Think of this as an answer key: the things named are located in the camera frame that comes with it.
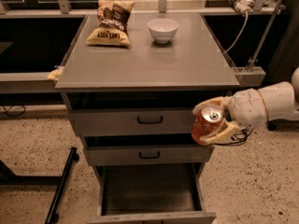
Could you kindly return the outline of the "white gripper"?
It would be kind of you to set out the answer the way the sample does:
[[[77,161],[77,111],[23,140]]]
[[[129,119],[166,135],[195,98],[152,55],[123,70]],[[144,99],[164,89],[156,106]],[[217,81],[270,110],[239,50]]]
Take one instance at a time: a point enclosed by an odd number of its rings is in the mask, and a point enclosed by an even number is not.
[[[241,133],[245,128],[252,129],[267,122],[262,95],[254,89],[238,91],[232,97],[220,96],[208,99],[196,105],[192,113],[196,116],[207,105],[218,105],[222,110],[228,108],[230,117],[234,121],[223,121],[214,132],[201,136],[200,144],[223,144],[229,142],[235,134]]]

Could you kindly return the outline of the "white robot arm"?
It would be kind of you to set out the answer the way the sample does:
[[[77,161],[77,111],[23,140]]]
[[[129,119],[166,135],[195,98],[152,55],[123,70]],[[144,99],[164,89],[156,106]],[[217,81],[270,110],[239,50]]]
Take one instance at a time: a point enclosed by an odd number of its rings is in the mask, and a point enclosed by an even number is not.
[[[254,128],[269,121],[298,121],[298,96],[299,68],[292,74],[291,82],[206,100],[192,111],[192,139],[202,146],[245,143]]]

